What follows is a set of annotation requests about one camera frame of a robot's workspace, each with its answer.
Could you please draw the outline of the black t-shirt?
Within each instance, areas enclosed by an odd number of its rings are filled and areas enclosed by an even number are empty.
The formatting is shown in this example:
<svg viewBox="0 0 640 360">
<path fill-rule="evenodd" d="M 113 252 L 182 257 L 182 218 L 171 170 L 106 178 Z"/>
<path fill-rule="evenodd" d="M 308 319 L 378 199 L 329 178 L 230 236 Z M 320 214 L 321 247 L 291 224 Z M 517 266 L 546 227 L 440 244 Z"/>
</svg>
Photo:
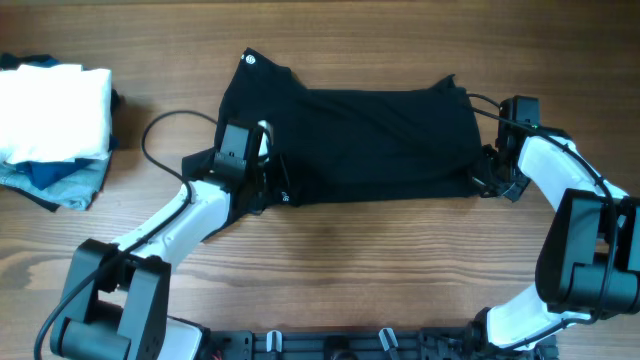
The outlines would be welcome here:
<svg viewBox="0 0 640 360">
<path fill-rule="evenodd" d="M 469 106 L 451 75 L 409 91 L 311 89 L 248 48 L 218 126 L 272 126 L 267 207 L 474 197 L 484 154 Z"/>
</svg>

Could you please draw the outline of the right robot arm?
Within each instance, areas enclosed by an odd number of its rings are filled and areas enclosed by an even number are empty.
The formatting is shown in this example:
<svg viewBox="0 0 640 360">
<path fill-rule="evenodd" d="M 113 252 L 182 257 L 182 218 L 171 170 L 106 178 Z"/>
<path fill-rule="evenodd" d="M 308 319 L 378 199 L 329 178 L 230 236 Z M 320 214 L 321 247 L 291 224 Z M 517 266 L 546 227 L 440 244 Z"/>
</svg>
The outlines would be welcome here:
<svg viewBox="0 0 640 360">
<path fill-rule="evenodd" d="M 555 211 L 535 281 L 480 316 L 488 354 L 524 352 L 573 325 L 639 311 L 639 201 L 601 176 L 567 137 L 533 128 L 518 169 Z"/>
</svg>

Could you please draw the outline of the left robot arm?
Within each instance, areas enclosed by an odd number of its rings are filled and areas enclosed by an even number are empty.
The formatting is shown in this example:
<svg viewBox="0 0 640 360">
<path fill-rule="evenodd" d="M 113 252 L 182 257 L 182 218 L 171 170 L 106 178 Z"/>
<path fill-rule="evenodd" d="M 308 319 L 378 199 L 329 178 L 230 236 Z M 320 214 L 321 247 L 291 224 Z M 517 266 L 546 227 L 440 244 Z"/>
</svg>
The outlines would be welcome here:
<svg viewBox="0 0 640 360">
<path fill-rule="evenodd" d="M 267 156 L 215 153 L 201 179 L 136 230 L 74 252 L 61 300 L 42 325 L 34 356 L 50 341 L 65 359 L 203 359 L 209 329 L 168 314 L 171 277 L 207 237 L 261 198 Z"/>
</svg>

